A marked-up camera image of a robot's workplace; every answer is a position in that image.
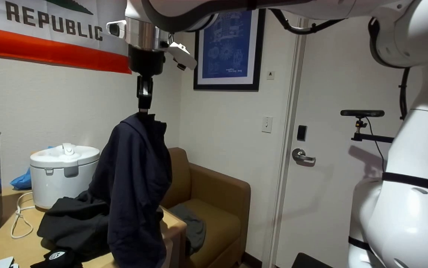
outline table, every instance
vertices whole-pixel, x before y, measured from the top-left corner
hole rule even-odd
[[[13,240],[10,237],[10,230],[15,221],[13,213],[16,212],[16,201],[22,194],[25,192],[12,189],[4,189],[1,194],[3,227],[0,228],[0,259],[13,256],[19,268],[29,268],[32,264],[41,262],[44,259],[43,255],[49,250],[40,246],[41,238],[35,234],[44,215],[41,210],[31,209],[22,213],[25,221],[34,227],[34,231],[29,235],[21,240]],[[22,197],[21,204],[22,207],[32,206],[31,195]],[[28,230],[22,221],[19,221],[16,227],[18,228],[15,230],[15,234],[24,234]],[[183,261],[181,256],[184,255],[185,224],[171,215],[168,210],[163,210],[162,234],[166,244],[166,262],[163,267],[180,268],[180,262]],[[110,253],[89,262],[83,262],[81,265],[86,268],[116,267]]]

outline framed picture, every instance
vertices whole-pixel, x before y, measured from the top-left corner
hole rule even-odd
[[[196,33],[194,90],[258,91],[264,11],[218,15]]]

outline white wall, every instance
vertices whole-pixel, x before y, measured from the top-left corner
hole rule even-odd
[[[178,75],[154,78],[153,112],[178,139]],[[3,185],[25,173],[29,155],[71,142],[102,149],[113,127],[135,112],[129,75],[0,60],[0,160]]]
[[[193,91],[193,72],[183,76],[180,145],[191,163],[251,185],[246,252],[257,259],[270,227],[270,192],[279,177],[294,40],[267,15],[258,93]],[[193,51],[194,34],[185,34],[184,43]],[[266,81],[267,72],[275,73],[273,81]],[[272,134],[261,133],[266,116],[273,118]]]

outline white door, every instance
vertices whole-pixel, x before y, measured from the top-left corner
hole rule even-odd
[[[290,268],[300,252],[345,268],[353,186],[382,173],[374,143],[352,142],[356,119],[340,110],[385,110],[371,119],[380,136],[394,136],[401,124],[401,70],[371,58],[367,23],[355,18],[306,37],[290,152],[303,149],[316,164],[303,167],[290,158],[275,258],[281,268]],[[306,127],[304,142],[297,140],[298,125]],[[388,145],[379,148],[386,157]]]

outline white rice cooker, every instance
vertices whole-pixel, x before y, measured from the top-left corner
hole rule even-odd
[[[74,198],[89,188],[99,151],[64,143],[31,155],[31,186],[37,209],[49,210],[58,198]]]

